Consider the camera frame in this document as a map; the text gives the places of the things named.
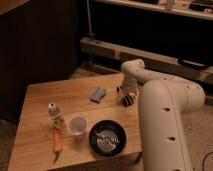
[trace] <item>dark wall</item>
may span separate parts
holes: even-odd
[[[91,16],[96,39],[213,65],[213,21],[95,1]]]
[[[18,118],[26,86],[68,78],[78,56],[75,1],[31,0],[0,16],[0,102]]]

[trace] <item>white cup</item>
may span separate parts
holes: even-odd
[[[87,122],[83,117],[75,116],[68,123],[69,133],[77,139],[83,138],[86,133]]]

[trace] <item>table top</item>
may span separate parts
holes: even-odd
[[[126,145],[117,156],[140,152],[137,101],[124,107],[116,100],[116,86],[122,79],[123,74],[119,73],[29,85],[8,170],[50,170],[103,159],[91,150],[88,136],[95,123],[106,119],[118,122],[126,132]],[[97,87],[107,91],[99,104],[89,100]],[[87,121],[87,133],[80,141],[66,130],[62,132],[63,151],[54,164],[50,102],[59,106],[65,122],[73,116],[82,116]]]

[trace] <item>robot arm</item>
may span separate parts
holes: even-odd
[[[122,64],[122,91],[135,93],[139,82],[139,125],[145,171],[192,171],[181,113],[200,109],[201,86],[181,77],[144,69],[142,60]]]

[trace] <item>orange carrot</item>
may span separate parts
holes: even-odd
[[[53,150],[55,153],[60,153],[63,150],[61,131],[58,128],[54,128],[53,130]]]

